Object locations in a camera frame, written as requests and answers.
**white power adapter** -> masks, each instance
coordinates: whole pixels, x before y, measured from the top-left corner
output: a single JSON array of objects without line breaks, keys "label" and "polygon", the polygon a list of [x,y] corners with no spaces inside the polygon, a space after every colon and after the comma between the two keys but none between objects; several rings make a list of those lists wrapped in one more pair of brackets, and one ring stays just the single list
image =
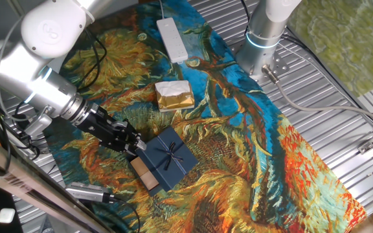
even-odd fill
[{"label": "white power adapter", "polygon": [[183,63],[188,59],[185,45],[179,35],[174,19],[160,19],[156,21],[159,33],[161,34],[169,59],[172,63]]}]

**black ribbon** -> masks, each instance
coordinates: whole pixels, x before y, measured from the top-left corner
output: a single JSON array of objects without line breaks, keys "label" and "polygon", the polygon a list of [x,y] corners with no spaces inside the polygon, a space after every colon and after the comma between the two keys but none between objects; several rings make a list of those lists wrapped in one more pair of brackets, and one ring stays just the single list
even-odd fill
[{"label": "black ribbon", "polygon": [[163,159],[157,166],[156,168],[162,166],[162,164],[165,164],[165,167],[163,168],[163,170],[167,171],[168,168],[169,168],[169,165],[171,163],[171,161],[174,161],[175,164],[178,166],[178,168],[181,170],[181,172],[186,175],[187,174],[187,171],[185,171],[184,167],[182,167],[181,163],[180,162],[183,162],[184,160],[175,155],[175,142],[171,142],[171,144],[169,145],[169,147],[163,142],[163,140],[158,136],[157,137],[158,141],[161,143],[162,147],[164,148],[164,150],[160,150],[160,149],[157,149],[159,151],[162,151],[162,152],[165,152],[167,154],[166,158]]}]

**painted cloth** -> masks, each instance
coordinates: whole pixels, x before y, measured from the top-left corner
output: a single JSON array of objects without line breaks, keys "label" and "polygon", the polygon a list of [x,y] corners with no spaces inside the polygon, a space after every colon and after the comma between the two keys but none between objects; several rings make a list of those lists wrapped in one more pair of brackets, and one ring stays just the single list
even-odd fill
[{"label": "painted cloth", "polygon": [[[49,144],[65,183],[110,188],[137,209],[142,232],[348,232],[364,219],[364,208],[198,12],[176,0],[165,1],[164,11],[175,20],[189,59],[169,62],[155,23],[159,4],[139,5],[90,26],[107,56],[98,80],[82,94],[117,120],[129,119],[146,142],[172,126],[198,164],[173,190],[150,197],[124,154],[58,119],[46,135],[55,135]],[[61,75],[78,83],[95,63],[82,36]],[[159,112],[154,84],[170,80],[191,83],[194,109]],[[98,204],[95,212],[121,231],[137,228],[126,206]]]}]

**gold foil package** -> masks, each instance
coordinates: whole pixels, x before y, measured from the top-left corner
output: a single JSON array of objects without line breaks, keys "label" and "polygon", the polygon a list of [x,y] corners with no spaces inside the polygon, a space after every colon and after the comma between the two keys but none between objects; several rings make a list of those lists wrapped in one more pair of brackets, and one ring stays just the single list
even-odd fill
[{"label": "gold foil package", "polygon": [[191,85],[186,80],[155,84],[160,112],[190,109],[195,106]]}]

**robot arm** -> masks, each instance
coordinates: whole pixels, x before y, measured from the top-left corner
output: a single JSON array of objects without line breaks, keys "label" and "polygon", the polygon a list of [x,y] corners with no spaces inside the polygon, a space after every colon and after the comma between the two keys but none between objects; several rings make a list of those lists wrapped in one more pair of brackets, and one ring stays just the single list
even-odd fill
[{"label": "robot arm", "polygon": [[53,58],[71,50],[84,28],[111,1],[48,0],[24,17],[23,39],[6,45],[0,64],[1,87],[40,112],[26,128],[27,134],[36,135],[52,118],[62,117],[107,148],[130,154],[146,149],[127,120],[116,121],[105,109],[88,103],[71,82],[47,67]]}]

